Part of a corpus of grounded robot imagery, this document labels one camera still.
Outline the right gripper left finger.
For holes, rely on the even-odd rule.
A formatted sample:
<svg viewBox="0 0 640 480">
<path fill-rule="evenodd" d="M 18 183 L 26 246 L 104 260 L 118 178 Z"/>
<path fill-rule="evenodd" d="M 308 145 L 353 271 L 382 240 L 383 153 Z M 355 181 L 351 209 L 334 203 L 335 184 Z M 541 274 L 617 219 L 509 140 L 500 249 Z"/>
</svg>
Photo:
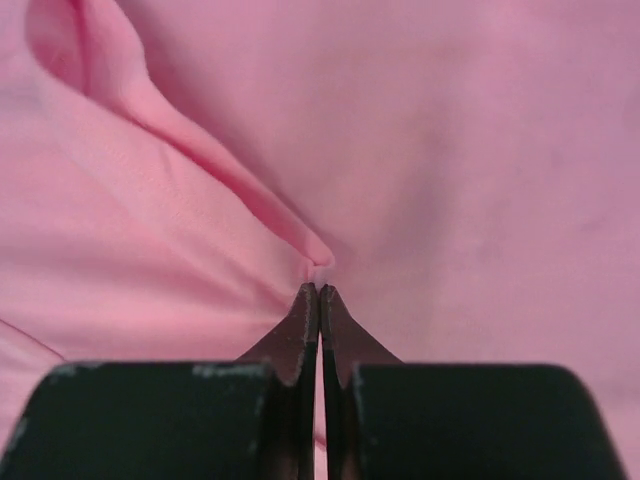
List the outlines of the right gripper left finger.
<svg viewBox="0 0 640 480">
<path fill-rule="evenodd" d="M 26 403 L 5 479 L 310 479 L 318 294 L 234 361 L 73 362 Z"/>
</svg>

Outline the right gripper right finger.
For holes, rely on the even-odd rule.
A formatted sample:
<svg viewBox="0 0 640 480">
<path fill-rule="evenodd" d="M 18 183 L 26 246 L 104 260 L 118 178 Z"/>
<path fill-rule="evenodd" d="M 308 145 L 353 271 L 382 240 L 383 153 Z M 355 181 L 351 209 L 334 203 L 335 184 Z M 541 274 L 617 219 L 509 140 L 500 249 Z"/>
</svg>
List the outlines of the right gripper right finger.
<svg viewBox="0 0 640 480">
<path fill-rule="evenodd" d="M 319 297 L 332 479 L 622 479 L 594 399 L 550 364 L 404 363 Z"/>
</svg>

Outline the light pink t shirt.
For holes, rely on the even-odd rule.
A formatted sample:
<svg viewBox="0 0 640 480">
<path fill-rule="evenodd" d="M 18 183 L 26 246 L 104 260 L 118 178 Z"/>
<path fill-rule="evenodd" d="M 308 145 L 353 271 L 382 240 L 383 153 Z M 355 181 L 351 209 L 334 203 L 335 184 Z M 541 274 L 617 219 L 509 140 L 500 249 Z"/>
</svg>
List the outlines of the light pink t shirt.
<svg viewBox="0 0 640 480">
<path fill-rule="evenodd" d="M 3 433 L 308 279 L 403 359 L 572 369 L 637 476 L 638 3 L 2 3 Z"/>
</svg>

